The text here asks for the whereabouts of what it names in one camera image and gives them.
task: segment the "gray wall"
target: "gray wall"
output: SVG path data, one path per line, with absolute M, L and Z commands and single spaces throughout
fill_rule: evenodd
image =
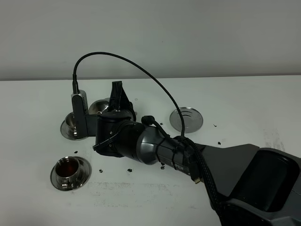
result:
M 300 0 L 2 0 L 0 79 L 64 79 L 108 51 L 157 77 L 301 72 Z M 93 56 L 80 78 L 136 78 Z

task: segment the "white tabletop surface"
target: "white tabletop surface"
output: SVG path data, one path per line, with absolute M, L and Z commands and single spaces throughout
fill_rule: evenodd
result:
M 301 76 L 160 81 L 179 106 L 203 115 L 202 128 L 187 134 L 196 143 L 251 143 L 301 157 Z M 91 104 L 110 96 L 111 82 L 85 80 L 79 87 Z M 171 136 L 179 134 L 169 124 L 175 107 L 154 81 L 122 82 L 138 120 L 153 115 Z M 160 164 L 101 156 L 92 149 L 94 137 L 65 139 L 60 125 L 72 111 L 71 92 L 71 81 L 0 82 L 1 226 L 220 225 L 204 184 Z M 74 155 L 91 163 L 91 178 L 78 190 L 58 191 L 50 183 L 51 169 Z

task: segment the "brown liquid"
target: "brown liquid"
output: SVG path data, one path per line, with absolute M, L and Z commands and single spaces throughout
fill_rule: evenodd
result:
M 61 165 L 58 165 L 56 167 L 56 173 L 60 177 L 66 178 L 76 173 L 78 168 L 79 168 L 78 163 L 74 160 L 70 160 L 70 161 L 63 162 Z

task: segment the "robotic arm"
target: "robotic arm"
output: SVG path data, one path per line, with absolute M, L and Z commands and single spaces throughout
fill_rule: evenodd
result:
M 185 138 L 184 130 L 171 138 L 152 116 L 136 122 L 121 82 L 113 82 L 107 113 L 87 114 L 87 97 L 78 89 L 76 68 L 82 59 L 95 54 L 83 56 L 76 64 L 72 106 L 78 136 L 95 136 L 96 152 L 149 165 L 159 161 L 189 175 L 195 183 L 204 182 L 223 226 L 301 226 L 300 158 L 250 144 L 199 145 Z

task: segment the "black cable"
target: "black cable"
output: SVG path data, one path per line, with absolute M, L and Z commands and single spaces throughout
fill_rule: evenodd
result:
M 74 69 L 73 69 L 73 82 L 72 82 L 72 86 L 73 86 L 73 93 L 77 94 L 79 93 L 79 85 L 77 83 L 77 75 L 76 75 L 76 71 L 77 68 L 80 64 L 80 62 L 85 59 L 86 57 L 92 56 L 92 55 L 108 55 L 108 56 L 112 56 L 112 57 L 116 57 L 119 58 L 121 60 L 127 61 L 128 63 L 134 65 L 135 67 L 139 68 L 141 71 L 143 71 L 144 73 L 146 73 L 150 78 L 152 78 L 165 92 L 166 94 L 169 96 L 169 98 L 172 100 L 173 104 L 175 105 L 178 114 L 180 116 L 181 119 L 181 125 L 182 125 L 182 129 L 181 129 L 181 137 L 184 136 L 184 132 L 185 132 L 185 122 L 184 122 L 184 118 L 182 116 L 182 113 L 180 111 L 180 108 L 178 106 L 178 104 L 176 103 L 176 101 L 174 100 L 174 98 L 171 96 L 171 94 L 167 91 L 167 89 L 154 77 L 152 76 L 150 73 L 148 73 L 146 70 L 144 70 L 142 67 L 140 67 L 138 64 L 134 63 L 133 61 L 130 61 L 122 56 L 118 56 L 116 54 L 113 53 L 106 53 L 106 52 L 93 52 L 93 53 L 88 53 L 84 56 L 82 56 L 75 64 Z

